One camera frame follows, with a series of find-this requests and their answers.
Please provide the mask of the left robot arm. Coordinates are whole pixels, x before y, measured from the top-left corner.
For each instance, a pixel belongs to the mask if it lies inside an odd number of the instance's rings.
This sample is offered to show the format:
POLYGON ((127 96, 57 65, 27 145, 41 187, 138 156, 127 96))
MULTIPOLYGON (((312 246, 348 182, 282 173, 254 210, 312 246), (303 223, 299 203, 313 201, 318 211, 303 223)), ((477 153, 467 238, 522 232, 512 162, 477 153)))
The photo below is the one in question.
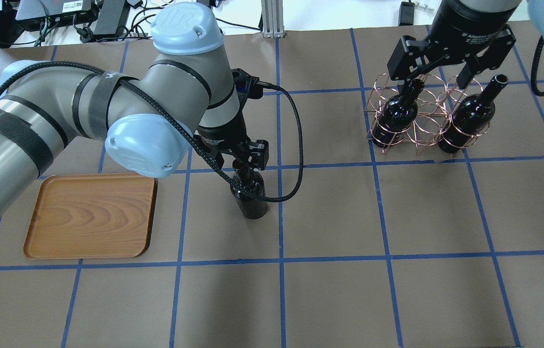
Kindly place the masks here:
POLYGON ((158 55, 141 79, 78 62, 20 61, 0 86, 0 215, 76 137, 104 141, 138 174, 172 174, 193 148, 210 165, 221 154, 263 170, 268 142, 252 141, 224 35, 212 9, 180 2, 151 24, 158 55))

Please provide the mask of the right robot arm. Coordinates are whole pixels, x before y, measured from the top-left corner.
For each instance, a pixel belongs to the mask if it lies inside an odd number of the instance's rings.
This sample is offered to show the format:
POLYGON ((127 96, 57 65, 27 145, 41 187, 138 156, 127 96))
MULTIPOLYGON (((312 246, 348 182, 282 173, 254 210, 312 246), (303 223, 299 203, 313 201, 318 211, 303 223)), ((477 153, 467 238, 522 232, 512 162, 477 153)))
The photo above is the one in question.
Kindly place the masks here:
MULTIPOLYGON (((420 75, 440 66, 464 64, 456 84, 466 88, 486 69, 498 69, 516 38, 508 21, 518 0, 444 0, 431 32, 418 40, 400 39, 387 62, 387 72, 400 91, 420 75)), ((544 0, 529 0, 528 14, 544 41, 544 0)))

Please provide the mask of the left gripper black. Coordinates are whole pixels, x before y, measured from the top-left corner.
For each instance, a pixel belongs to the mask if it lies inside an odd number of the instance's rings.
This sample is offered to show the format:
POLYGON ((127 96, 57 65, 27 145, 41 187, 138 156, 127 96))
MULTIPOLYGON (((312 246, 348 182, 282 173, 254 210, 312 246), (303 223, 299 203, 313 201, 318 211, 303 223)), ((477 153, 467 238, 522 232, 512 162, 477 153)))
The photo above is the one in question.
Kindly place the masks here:
POLYGON ((223 155, 233 156, 250 168, 265 170, 269 161, 269 143, 266 140, 252 140, 247 135, 244 117, 239 113, 223 126, 197 128, 195 139, 203 151, 218 167, 224 167, 223 155))

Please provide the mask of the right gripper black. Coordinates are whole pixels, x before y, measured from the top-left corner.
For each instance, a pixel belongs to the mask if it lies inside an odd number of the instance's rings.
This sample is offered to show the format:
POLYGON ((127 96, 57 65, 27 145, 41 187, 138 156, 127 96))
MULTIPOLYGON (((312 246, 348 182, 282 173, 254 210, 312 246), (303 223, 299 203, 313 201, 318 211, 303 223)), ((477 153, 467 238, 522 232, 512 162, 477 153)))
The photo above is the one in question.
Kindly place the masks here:
POLYGON ((515 9, 515 0, 443 0, 428 35, 402 36, 387 62, 399 93, 441 66, 465 64, 456 77, 463 90, 476 75, 498 69, 516 42, 508 25, 515 9))

